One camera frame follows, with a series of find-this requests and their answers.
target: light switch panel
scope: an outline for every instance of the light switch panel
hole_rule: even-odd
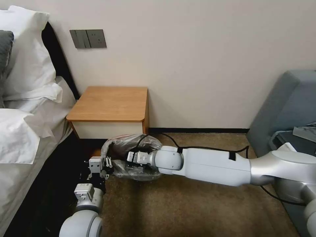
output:
[[[76,48],[106,48],[103,30],[70,30]]]
[[[103,30],[86,30],[91,48],[106,48]]]

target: wall outlet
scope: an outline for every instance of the wall outlet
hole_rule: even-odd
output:
[[[86,30],[91,48],[106,48],[103,30]]]

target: black baseboard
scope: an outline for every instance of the black baseboard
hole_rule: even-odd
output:
[[[149,133],[247,133],[249,128],[149,128]]]

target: plastic bag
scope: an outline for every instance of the plastic bag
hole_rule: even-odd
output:
[[[101,148],[101,156],[111,157],[114,167],[113,175],[118,178],[129,178],[138,181],[151,181],[158,179],[161,173],[158,170],[145,168],[142,166],[128,166],[126,160],[127,153],[136,147],[138,141],[144,134],[124,135],[107,140]],[[144,149],[148,152],[160,150],[161,142],[152,137],[145,137],[138,146],[138,149]]]

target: white bed sheet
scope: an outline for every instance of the white bed sheet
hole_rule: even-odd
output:
[[[57,77],[56,83],[63,89],[61,103],[47,98],[5,103],[6,108],[20,109],[38,116],[51,129],[54,136],[40,139],[33,164],[0,165],[0,236],[5,234],[46,159],[71,133],[65,117],[76,100],[62,77]]]

